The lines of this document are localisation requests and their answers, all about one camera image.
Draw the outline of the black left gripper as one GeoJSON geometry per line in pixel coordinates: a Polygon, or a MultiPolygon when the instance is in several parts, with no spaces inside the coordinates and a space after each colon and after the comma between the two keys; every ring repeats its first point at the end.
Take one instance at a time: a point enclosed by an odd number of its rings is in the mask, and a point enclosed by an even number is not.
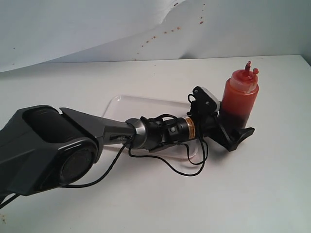
{"type": "Polygon", "coordinates": [[[218,112],[211,115],[201,115],[198,113],[195,98],[188,97],[190,111],[188,116],[192,117],[197,127],[198,135],[202,138],[208,137],[224,147],[227,151],[234,151],[239,144],[250,137],[255,128],[249,127],[244,129],[233,129],[230,133],[225,130],[224,126],[218,119],[218,112]]]}

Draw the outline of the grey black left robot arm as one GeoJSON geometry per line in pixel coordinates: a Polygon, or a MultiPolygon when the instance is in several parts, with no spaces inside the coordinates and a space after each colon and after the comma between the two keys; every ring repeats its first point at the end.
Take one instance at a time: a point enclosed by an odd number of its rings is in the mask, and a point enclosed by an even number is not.
{"type": "Polygon", "coordinates": [[[162,114],[124,122],[70,108],[39,105],[17,110],[0,131],[0,205],[20,196],[55,188],[79,188],[77,181],[98,162],[104,146],[155,152],[199,140],[203,169],[208,155],[206,137],[233,151],[254,128],[227,131],[216,111],[191,103],[185,117],[162,114]]]}

